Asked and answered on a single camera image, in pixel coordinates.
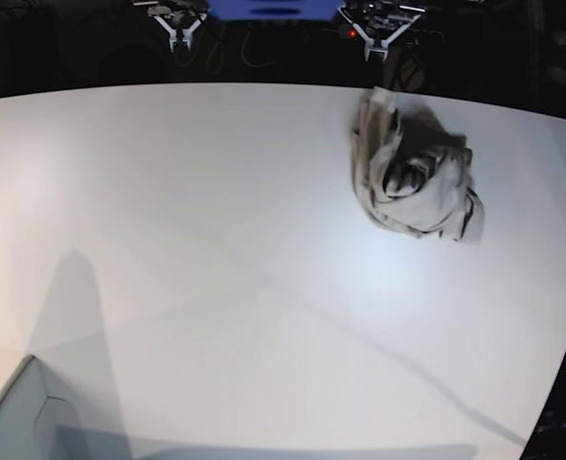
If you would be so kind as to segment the black power strip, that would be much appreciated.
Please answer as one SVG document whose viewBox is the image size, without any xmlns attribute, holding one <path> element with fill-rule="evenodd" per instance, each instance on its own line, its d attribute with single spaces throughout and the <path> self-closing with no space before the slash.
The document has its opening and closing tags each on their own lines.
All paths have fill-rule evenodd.
<svg viewBox="0 0 566 460">
<path fill-rule="evenodd" d="M 417 26 L 400 27 L 397 29 L 368 29 L 360 28 L 358 25 L 343 24 L 334 29 L 343 39 L 363 40 L 369 47 L 384 47 L 402 37 L 411 34 L 437 34 L 438 31 L 425 29 Z"/>
</svg>

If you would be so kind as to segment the beige t-shirt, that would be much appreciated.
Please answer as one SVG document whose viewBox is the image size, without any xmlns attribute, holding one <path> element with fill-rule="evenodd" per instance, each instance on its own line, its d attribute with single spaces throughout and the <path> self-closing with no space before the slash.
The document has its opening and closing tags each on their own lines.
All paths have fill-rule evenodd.
<svg viewBox="0 0 566 460">
<path fill-rule="evenodd" d="M 400 112 L 396 94 L 364 93 L 351 125 L 351 177 L 359 204 L 386 230 L 465 244 L 482 240 L 485 209 L 473 189 L 473 152 L 430 113 Z"/>
</svg>

